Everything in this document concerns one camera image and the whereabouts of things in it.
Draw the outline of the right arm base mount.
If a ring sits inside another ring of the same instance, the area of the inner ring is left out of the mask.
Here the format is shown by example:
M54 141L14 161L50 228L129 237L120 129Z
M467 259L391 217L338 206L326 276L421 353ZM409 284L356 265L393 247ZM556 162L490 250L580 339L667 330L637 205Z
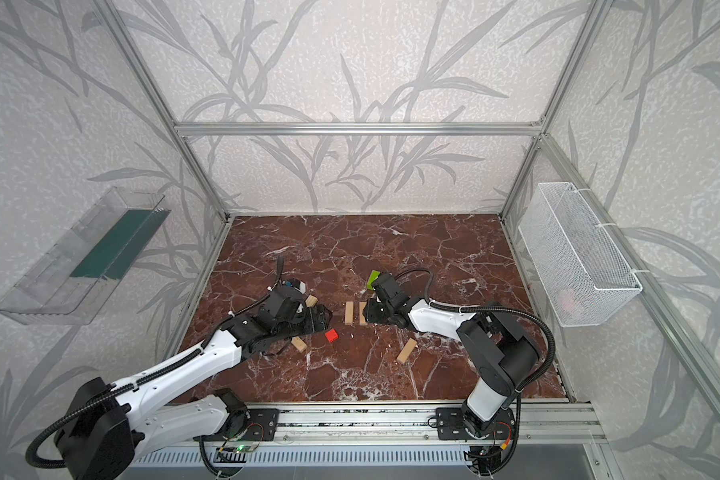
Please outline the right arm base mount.
M491 420L481 420L465 407L440 407L427 419L439 440L487 440L500 443L513 436L516 420L512 409L499 409Z

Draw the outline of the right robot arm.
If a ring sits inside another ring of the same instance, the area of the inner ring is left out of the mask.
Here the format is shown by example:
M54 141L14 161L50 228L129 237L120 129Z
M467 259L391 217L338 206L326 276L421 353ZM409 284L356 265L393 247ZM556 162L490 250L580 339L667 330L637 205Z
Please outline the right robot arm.
M364 307L366 321L436 334L461 343L479 380L462 404L466 432L488 436L499 413L519 402L523 390L554 362L556 343L548 325L536 315L499 303L453 305L433 300L434 276L426 268L397 275L373 271Z

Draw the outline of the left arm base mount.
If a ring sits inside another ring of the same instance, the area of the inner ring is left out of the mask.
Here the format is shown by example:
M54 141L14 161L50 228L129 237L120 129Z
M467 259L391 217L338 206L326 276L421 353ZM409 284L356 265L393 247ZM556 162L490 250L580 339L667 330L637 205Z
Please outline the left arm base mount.
M270 442L274 440L280 411L276 408L248 409L234 413L218 436L224 440Z

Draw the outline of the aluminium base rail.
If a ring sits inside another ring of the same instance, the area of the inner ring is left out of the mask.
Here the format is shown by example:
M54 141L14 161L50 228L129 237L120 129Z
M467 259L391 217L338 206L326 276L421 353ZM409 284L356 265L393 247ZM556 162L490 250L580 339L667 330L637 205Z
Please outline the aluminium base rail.
M212 445L229 451L252 451L264 446L349 446L349 445L513 445L603 443L606 435L594 409L587 404L530 401L514 412L513 436L503 443L487 440L439 440L427 419L445 403L280 403L252 404L249 409L276 408L280 411L273 441L224 440L218 436L232 416L218 398L209 397L188 404L162 407L145 414L127 410L130 431L136 433L137 456L204 437Z

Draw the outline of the aluminium frame crossbar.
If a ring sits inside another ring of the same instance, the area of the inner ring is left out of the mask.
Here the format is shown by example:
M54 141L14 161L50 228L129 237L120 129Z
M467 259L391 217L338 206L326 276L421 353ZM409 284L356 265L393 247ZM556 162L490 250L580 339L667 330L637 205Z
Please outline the aluminium frame crossbar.
M523 122L345 123L345 122L180 122L175 130L194 136L534 136L541 127Z

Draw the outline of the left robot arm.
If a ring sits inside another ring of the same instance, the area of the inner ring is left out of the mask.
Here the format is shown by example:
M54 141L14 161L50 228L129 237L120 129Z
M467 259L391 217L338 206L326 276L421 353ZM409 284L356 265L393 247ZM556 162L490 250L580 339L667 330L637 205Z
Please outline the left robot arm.
M328 331L331 310L301 283L280 283L259 301L228 315L198 344L141 372L81 386L65 415L28 445L38 469L65 469L75 479L115 479L141 456L230 427L239 411L230 392L174 406L172 400L280 340Z

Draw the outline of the clear plastic wall bin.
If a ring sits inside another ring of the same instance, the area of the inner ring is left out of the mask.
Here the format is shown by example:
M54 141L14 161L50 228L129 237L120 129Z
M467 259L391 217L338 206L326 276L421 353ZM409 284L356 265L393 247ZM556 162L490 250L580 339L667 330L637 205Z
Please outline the clear plastic wall bin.
M171 210L155 192L110 188L0 298L22 325L92 322Z

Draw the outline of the red cube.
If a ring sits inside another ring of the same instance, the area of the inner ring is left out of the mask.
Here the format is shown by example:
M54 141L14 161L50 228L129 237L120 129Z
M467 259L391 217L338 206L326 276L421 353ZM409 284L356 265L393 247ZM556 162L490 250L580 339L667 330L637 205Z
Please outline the red cube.
M335 329L328 330L324 333L324 336L329 343L334 343L339 338L339 335Z

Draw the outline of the natural wood block top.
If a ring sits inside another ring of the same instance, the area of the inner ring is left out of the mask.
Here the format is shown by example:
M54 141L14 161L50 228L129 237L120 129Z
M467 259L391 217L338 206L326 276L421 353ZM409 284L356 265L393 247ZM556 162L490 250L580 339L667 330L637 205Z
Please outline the natural wood block top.
M345 304L344 324L352 325L354 322L355 302L349 301Z

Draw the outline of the green long block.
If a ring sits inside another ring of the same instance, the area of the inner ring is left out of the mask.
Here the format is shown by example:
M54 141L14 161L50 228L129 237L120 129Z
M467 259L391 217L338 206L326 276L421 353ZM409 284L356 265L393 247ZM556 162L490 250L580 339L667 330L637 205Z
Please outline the green long block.
M370 273L370 275L369 275L369 278L368 278L368 280L367 280L367 283L366 283L366 288L367 288L368 290L373 290L373 289L374 289L373 283L379 278L380 275L381 275L381 272L378 271L378 270L372 270L372 271L371 271L371 273Z

